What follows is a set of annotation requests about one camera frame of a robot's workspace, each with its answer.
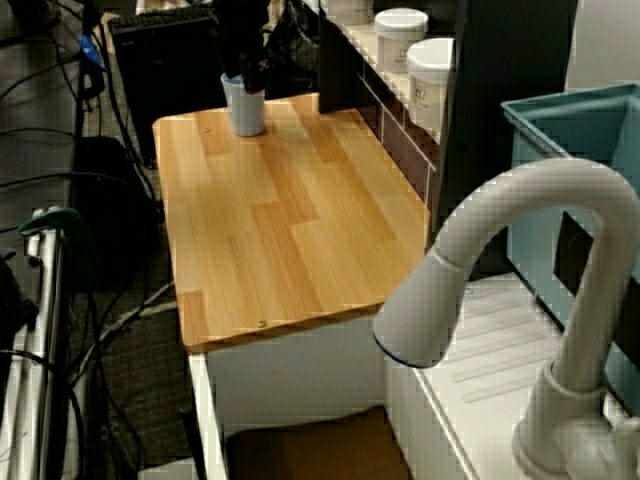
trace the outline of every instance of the blue container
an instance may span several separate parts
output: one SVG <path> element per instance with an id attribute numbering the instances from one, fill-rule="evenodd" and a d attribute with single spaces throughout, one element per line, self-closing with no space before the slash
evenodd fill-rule
<path id="1" fill-rule="evenodd" d="M 553 157 L 603 163 L 640 193 L 640 86 L 545 95 L 502 104 L 514 129 L 512 166 Z M 566 325 L 574 297 L 553 274 L 563 212 L 592 237 L 596 224 L 584 209 L 562 206 L 533 212 L 509 227 L 507 255 L 556 318 Z M 633 276 L 640 280 L 640 261 Z M 606 373 L 634 412 L 640 413 L 640 372 L 612 345 Z"/>

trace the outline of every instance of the white jar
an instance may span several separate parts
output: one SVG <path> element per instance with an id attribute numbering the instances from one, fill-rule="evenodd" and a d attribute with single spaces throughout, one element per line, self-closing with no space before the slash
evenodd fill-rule
<path id="1" fill-rule="evenodd" d="M 442 129 L 452 52 L 452 38 L 424 40 L 407 52 L 409 118 L 419 127 Z"/>
<path id="2" fill-rule="evenodd" d="M 337 25 L 362 25 L 373 21 L 373 0 L 322 0 L 327 20 Z"/>
<path id="3" fill-rule="evenodd" d="M 429 17 L 412 8 L 392 8 L 376 15 L 378 67 L 385 72 L 406 73 L 407 50 L 428 31 Z"/>

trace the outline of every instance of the white sink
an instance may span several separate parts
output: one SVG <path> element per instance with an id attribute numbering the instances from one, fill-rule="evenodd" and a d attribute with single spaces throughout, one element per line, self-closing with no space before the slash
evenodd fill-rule
<path id="1" fill-rule="evenodd" d="M 560 334 L 515 275 L 469 287 L 452 346 L 429 370 L 385 358 L 374 315 L 190 356 L 208 480 L 227 479 L 222 447 L 236 432 L 376 405 L 385 407 L 414 480 L 528 478 L 511 439 Z M 605 413 L 613 425 L 624 415 L 611 395 Z"/>

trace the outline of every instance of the faucet spout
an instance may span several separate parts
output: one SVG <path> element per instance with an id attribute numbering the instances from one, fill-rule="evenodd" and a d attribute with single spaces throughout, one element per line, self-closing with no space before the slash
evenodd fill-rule
<path id="1" fill-rule="evenodd" d="M 520 216 L 559 205 L 590 210 L 597 232 L 553 373 L 567 389 L 598 388 L 640 248 L 640 200 L 624 177 L 589 160 L 532 162 L 469 195 L 376 318 L 382 349 L 412 366 L 437 364 L 449 347 L 464 285 L 483 248 Z M 425 301 L 416 300 L 425 295 Z M 398 315 L 390 318 L 390 312 Z"/>
<path id="2" fill-rule="evenodd" d="M 623 448 L 620 439 L 627 438 L 626 431 L 611 434 L 602 402 L 605 362 L 640 249 L 640 200 L 610 168 L 581 159 L 541 160 L 475 190 L 385 302 L 373 324 L 374 336 L 397 361 L 419 368 L 436 365 L 449 348 L 465 285 L 484 247 L 518 217 L 562 205 L 587 208 L 597 231 L 561 348 L 541 372 L 514 432 L 514 454 L 536 480 L 596 478 L 578 473 L 584 471 L 583 463 L 587 470 L 602 464 L 608 475 L 604 478 L 628 480 L 634 478 L 629 472 L 636 465 L 626 458 L 632 450 L 628 446 L 640 444 L 640 426 L 627 426 L 634 440 Z M 625 457 L 615 459 L 626 462 L 615 477 L 598 453 L 603 439 L 607 451 L 620 444 L 616 454 Z"/>

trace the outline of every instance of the computer case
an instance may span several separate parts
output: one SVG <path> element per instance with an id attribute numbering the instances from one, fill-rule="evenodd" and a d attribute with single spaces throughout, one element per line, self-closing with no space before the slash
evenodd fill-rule
<path id="1" fill-rule="evenodd" d="M 118 67 L 145 166 L 156 152 L 158 118 L 226 106 L 211 20 L 112 28 Z"/>

